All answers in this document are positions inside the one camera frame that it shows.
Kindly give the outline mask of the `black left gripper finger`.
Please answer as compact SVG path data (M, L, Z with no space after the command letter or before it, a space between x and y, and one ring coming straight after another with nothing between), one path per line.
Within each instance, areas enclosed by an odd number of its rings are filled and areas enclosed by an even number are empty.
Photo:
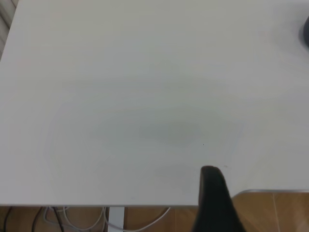
M219 168L203 166L200 172L198 211L193 232L244 232Z

